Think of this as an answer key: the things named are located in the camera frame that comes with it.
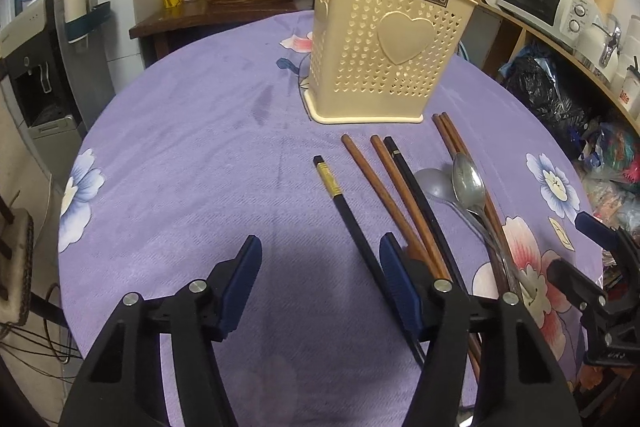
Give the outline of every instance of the chopstick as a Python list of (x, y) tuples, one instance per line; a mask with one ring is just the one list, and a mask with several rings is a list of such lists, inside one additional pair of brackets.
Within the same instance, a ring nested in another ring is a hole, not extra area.
[(362, 229), (360, 228), (355, 216), (353, 215), (353, 212), (351, 212), (351, 208), (349, 207), (347, 200), (342, 194), (338, 183), (336, 182), (332, 172), (329, 170), (329, 167), (327, 166), (322, 156), (314, 157), (314, 165), (318, 170), (318, 174), (320, 174), (320, 179), (322, 180), (324, 187), (326, 188), (327, 192), (329, 192), (329, 195), (334, 201), (335, 208), (338, 209), (338, 213), (340, 214), (340, 217), (347, 227), (349, 235), (351, 235), (353, 242), (356, 244), (356, 247), (358, 248), (358, 252), (360, 252), (360, 256), (362, 257), (364, 264), (366, 264), (367, 268), (369, 269), (369, 273), (373, 277), (376, 286), (378, 286), (380, 293), (382, 293), (382, 298), (385, 300), (386, 305), (389, 307), (389, 310), (391, 311), (396, 324), (400, 328), (402, 336), (408, 344), (409, 349), (411, 349), (415, 361), (418, 363), (418, 365), (420, 365), (420, 367), (422, 367), (424, 365), (425, 359), (422, 346), (420, 346), (420, 342), (415, 340), (411, 336), (411, 334), (409, 334), (409, 332), (404, 329), (404, 326), (402, 325), (402, 319), (400, 318), (400, 314), (398, 312), (398, 308), (396, 307), (396, 303), (386, 284), (382, 268), (380, 267), (375, 254), (371, 250), (367, 238), (362, 233)]
[(396, 163), (396, 167), (398, 167), (398, 170), (400, 171), (404, 182), (406, 183), (412, 196), (414, 197), (418, 208), (420, 208), (422, 217), (424, 218), (429, 229), (431, 230), (431, 233), (433, 234), (433, 238), (436, 242), (438, 250), (440, 251), (440, 254), (442, 255), (442, 259), (446, 264), (447, 269), (449, 270), (449, 274), (456, 282), (456, 284), (458, 284), (458, 286), (460, 286), (464, 291), (467, 291), (465, 281), (464, 279), (462, 279), (462, 274), (460, 273), (460, 268), (458, 267), (458, 264), (456, 263), (456, 260), (451, 253), (451, 249), (449, 248), (449, 243), (447, 242), (444, 232), (442, 231), (440, 224), (438, 223), (438, 220), (433, 213), (433, 210), (431, 210), (431, 205), (429, 205), (427, 198), (424, 196), (420, 185), (418, 185), (414, 174), (411, 172), (409, 165), (407, 165), (404, 156), (402, 156), (402, 153), (398, 149), (396, 142), (394, 142), (394, 139), (390, 136), (387, 136), (384, 139), (384, 143), (386, 146), (386, 150), (389, 152), (391, 158), (393, 158), (393, 161)]
[[(449, 115), (446, 112), (441, 115), (435, 114), (433, 115), (433, 121), (434, 123), (436, 123), (436, 127), (438, 129), (438, 132), (440, 132), (440, 135), (443, 136), (441, 129), (444, 130), (444, 133), (448, 135), (450, 142), (453, 144), (454, 151), (452, 152), (451, 150), (449, 150), (449, 154), (451, 154), (451, 157), (453, 158), (456, 153), (462, 152), (471, 161), (473, 161), (473, 158), (471, 158), (471, 155), (469, 154), (469, 151), (466, 148), (466, 145), (463, 142), (460, 133), (456, 129), (456, 126), (453, 124), (453, 121), (450, 119)], [(518, 268), (513, 262), (513, 255), (511, 254), (507, 238), (504, 235), (500, 217), (498, 217), (498, 212), (495, 209), (494, 202), (492, 201), (491, 195), (489, 194), (488, 190), (486, 192), (484, 208), (485, 214), (489, 219), (489, 224), (491, 225), (492, 229), (494, 229), (494, 232), (498, 237), (498, 241), (500, 242), (500, 246), (507, 254), (504, 256), (504, 261), (506, 263), (506, 266), (504, 266), (498, 252), (496, 252), (491, 247), (487, 248), (489, 261), (491, 262), (492, 271), (494, 272), (494, 278), (496, 286), (498, 288), (498, 292), (502, 294), (508, 291), (513, 291), (514, 293), (516, 293), (516, 295), (518, 295), (520, 299), (522, 299), (522, 290), (520, 288), (520, 284), (516, 282), (515, 284), (513, 284), (513, 287), (510, 287), (510, 284), (508, 282), (510, 277), (506, 273), (506, 271), (510, 271), (511, 274), (516, 275), (518, 273)]]
[[(360, 168), (360, 170), (364, 174), (364, 177), (367, 179), (367, 181), (369, 181), (369, 184), (371, 185), (373, 190), (376, 192), (376, 194), (378, 195), (382, 203), (385, 205), (387, 212), (391, 215), (391, 218), (394, 220), (394, 222), (396, 223), (396, 226), (402, 233), (402, 237), (404, 237), (404, 240), (408, 244), (407, 253), (410, 256), (412, 255), (415, 256), (417, 254), (417, 257), (414, 257), (414, 259), (423, 261), (428, 266), (431, 274), (435, 278), (448, 279), (449, 274), (446, 271), (446, 267), (444, 267), (442, 260), (440, 259), (440, 263), (436, 263), (434, 262), (434, 259), (431, 258), (430, 254), (427, 252), (425, 248), (425, 245), (423, 245), (420, 242), (420, 239), (418, 239), (418, 237), (415, 235), (414, 230), (411, 228), (411, 225), (409, 225), (404, 215), (402, 215), (402, 212), (396, 205), (396, 202), (393, 200), (391, 195), (386, 190), (385, 185), (383, 185), (382, 181), (380, 181), (380, 178), (378, 178), (375, 171), (371, 168), (371, 166), (367, 162), (367, 159), (362, 155), (362, 153), (360, 152), (356, 144), (354, 144), (353, 140), (348, 134), (342, 135), (342, 143), (344, 144), (346, 149), (349, 151), (349, 154), (351, 154), (351, 156), (353, 157), (353, 160), (356, 162), (356, 165)], [(435, 253), (436, 253), (436, 257), (439, 257), (439, 251), (437, 250), (437, 247), (435, 247)], [(480, 365), (479, 365), (480, 358), (481, 358), (481, 347), (478, 342), (478, 339), (475, 338), (474, 336), (469, 336), (469, 360), (471, 362), (471, 366), (473, 368), (476, 381), (479, 380), (479, 375), (480, 375)]]
[(374, 134), (371, 137), (371, 144), (373, 146), (373, 149), (376, 150), (376, 153), (378, 154), (382, 165), (385, 167), (386, 172), (389, 174), (389, 177), (391, 178), (394, 187), (398, 191), (398, 194), (400, 194), (400, 198), (404, 203), (404, 206), (409, 211), (409, 215), (414, 222), (415, 228), (418, 231), (418, 235), (420, 236), (422, 243), (424, 244), (429, 255), (429, 259), (434, 266), (434, 269), (431, 269), (430, 266), (431, 273), (437, 279), (451, 279), (449, 270), (442, 261), (438, 245), (436, 245), (433, 235), (431, 234), (431, 230), (429, 229), (429, 227), (427, 227), (427, 223), (420, 213), (418, 204), (415, 202), (414, 197), (409, 190), (409, 187), (405, 183), (404, 178), (402, 178), (402, 174), (400, 174), (400, 171), (392, 160), (391, 155), (388, 153), (385, 145), (382, 143), (380, 136)]
[(367, 159), (362, 155), (360, 149), (358, 149), (348, 134), (342, 135), (342, 143), (349, 151), (349, 154), (351, 154), (351, 157), (353, 157), (354, 162), (356, 162), (356, 165), (360, 168), (373, 190), (375, 190), (382, 204), (385, 205), (386, 211), (391, 215), (400, 233), (402, 233), (402, 237), (404, 237), (404, 240), (408, 244), (407, 253), (409, 256), (418, 259), (418, 261), (424, 261), (431, 273), (437, 273), (438, 267), (431, 260), (426, 248), (418, 236), (415, 235), (414, 229), (411, 228), (411, 225), (409, 225), (406, 218), (402, 215), (391, 194), (386, 190), (385, 185), (380, 181), (380, 178), (378, 178), (378, 175), (371, 168)]

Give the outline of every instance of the pink flower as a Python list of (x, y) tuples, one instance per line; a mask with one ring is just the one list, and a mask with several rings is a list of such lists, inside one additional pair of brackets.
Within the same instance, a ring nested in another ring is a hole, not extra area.
[(294, 50), (296, 53), (311, 53), (313, 43), (313, 33), (310, 32), (306, 35), (306, 39), (292, 35), (288, 39), (284, 39), (280, 45), (288, 50)]
[[(566, 336), (562, 331), (558, 314), (569, 311), (571, 304), (555, 286), (546, 282), (546, 269), (551, 261), (559, 258), (559, 255), (553, 250), (547, 250), (541, 256), (536, 238), (521, 217), (508, 217), (502, 229), (516, 267), (537, 288), (535, 296), (529, 296), (526, 291), (522, 292), (525, 306), (551, 347), (556, 360), (560, 360), (566, 346)], [(490, 263), (483, 264), (474, 275), (473, 293), (498, 298)]]

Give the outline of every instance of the black plastic bag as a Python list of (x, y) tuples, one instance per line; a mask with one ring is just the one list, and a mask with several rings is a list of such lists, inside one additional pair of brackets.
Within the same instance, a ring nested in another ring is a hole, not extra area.
[(580, 155), (590, 110), (577, 93), (563, 89), (548, 58), (517, 57), (506, 71), (504, 87), (540, 120), (569, 159)]

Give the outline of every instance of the gold chopstick band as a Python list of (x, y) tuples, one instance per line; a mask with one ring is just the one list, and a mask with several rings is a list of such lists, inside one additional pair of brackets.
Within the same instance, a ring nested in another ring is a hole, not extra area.
[(324, 184), (324, 187), (326, 188), (327, 192), (329, 192), (329, 195), (331, 195), (332, 198), (335, 198), (336, 196), (342, 194), (342, 191), (338, 186), (338, 182), (335, 180), (334, 175), (331, 174), (331, 171), (329, 170), (329, 167), (327, 167), (326, 163), (320, 162), (318, 165), (316, 165), (316, 169), (318, 169), (318, 174), (320, 174), (320, 177), (322, 178), (322, 183)]

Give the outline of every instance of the metal screw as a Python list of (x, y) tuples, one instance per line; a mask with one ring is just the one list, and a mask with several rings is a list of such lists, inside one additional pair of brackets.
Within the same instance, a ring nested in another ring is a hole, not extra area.
[(207, 282), (203, 281), (202, 279), (197, 279), (195, 281), (192, 281), (189, 285), (189, 291), (191, 293), (204, 292), (204, 290), (206, 289), (207, 289)]
[(122, 303), (125, 306), (133, 306), (136, 302), (138, 302), (138, 294), (131, 292), (131, 293), (127, 293), (123, 298), (122, 298)]
[(510, 306), (515, 306), (520, 302), (518, 296), (515, 293), (507, 292), (502, 296), (502, 300), (505, 301)]
[(438, 279), (433, 283), (433, 287), (436, 288), (439, 292), (447, 293), (450, 292), (453, 286), (446, 279)]

